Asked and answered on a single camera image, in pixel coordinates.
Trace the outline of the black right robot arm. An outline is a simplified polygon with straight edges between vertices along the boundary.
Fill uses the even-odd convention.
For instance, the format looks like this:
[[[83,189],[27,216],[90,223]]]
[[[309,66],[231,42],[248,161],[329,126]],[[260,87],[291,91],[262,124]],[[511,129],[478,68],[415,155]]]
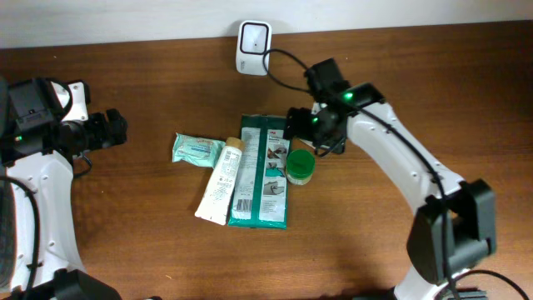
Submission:
[[[400,190],[414,220],[407,239],[411,268],[391,290],[366,299],[437,299],[454,280],[496,251],[495,194],[466,182],[430,154],[370,83],[351,86],[330,58],[304,72],[315,103],[291,108],[285,138],[311,143],[319,157],[347,143],[367,153]]]

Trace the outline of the grey plastic basket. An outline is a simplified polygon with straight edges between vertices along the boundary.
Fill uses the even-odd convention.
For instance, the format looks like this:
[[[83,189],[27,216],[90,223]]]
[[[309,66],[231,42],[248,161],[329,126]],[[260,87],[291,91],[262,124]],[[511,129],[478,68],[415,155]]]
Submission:
[[[14,203],[10,187],[8,182],[1,181],[1,289],[10,283],[16,261]]]

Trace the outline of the mint wipes pack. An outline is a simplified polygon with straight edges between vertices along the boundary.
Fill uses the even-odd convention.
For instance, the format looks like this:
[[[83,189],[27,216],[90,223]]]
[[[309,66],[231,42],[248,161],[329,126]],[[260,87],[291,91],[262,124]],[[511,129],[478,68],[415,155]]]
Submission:
[[[223,141],[177,133],[172,148],[172,161],[183,161],[201,168],[214,168],[225,146]]]

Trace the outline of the green lid jar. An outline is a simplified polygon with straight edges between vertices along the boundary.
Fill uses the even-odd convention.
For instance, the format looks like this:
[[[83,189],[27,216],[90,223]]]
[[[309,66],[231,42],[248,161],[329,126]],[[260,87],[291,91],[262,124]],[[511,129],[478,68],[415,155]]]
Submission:
[[[289,153],[286,159],[286,176],[294,185],[305,185],[311,181],[315,171],[313,154],[304,149],[297,149]]]

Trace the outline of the white cream tube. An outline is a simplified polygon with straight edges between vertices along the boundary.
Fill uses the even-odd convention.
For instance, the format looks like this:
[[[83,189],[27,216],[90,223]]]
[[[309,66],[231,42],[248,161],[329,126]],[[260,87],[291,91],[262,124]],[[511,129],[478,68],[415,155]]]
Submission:
[[[195,216],[225,226],[227,214],[236,185],[245,143],[236,137],[229,137],[207,183]]]

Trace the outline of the green glove package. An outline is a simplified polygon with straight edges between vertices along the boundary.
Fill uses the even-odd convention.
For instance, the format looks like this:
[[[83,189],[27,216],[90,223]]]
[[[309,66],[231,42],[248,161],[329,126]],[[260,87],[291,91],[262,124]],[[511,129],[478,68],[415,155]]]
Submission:
[[[291,142],[283,137],[285,125],[283,117],[242,116],[245,151],[229,210],[230,227],[287,228],[286,158]]]

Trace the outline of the orange tissue pack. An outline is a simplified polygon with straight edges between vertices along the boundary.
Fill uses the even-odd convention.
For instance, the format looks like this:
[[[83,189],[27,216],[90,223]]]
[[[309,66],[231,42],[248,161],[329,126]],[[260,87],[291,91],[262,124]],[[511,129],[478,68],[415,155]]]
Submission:
[[[307,145],[309,148],[311,148],[313,151],[315,149],[315,147],[313,146],[312,142],[310,141],[307,141],[305,139],[301,139],[301,138],[298,138],[302,143],[304,143],[305,145]]]

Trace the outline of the white barcode scanner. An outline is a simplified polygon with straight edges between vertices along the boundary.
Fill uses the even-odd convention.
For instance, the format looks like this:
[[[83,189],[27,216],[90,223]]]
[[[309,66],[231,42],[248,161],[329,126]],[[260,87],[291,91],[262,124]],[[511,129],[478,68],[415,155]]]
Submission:
[[[271,48],[271,25],[267,22],[246,20],[238,28],[236,69],[239,73],[266,76],[269,57],[265,52]]]

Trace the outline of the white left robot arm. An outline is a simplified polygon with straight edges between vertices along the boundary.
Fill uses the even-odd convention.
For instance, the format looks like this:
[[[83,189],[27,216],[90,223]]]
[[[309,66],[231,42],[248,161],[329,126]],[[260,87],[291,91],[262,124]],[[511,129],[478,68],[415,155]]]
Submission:
[[[73,162],[125,143],[116,109],[16,129],[1,147],[1,289],[11,299],[118,299],[87,274],[72,216]]]

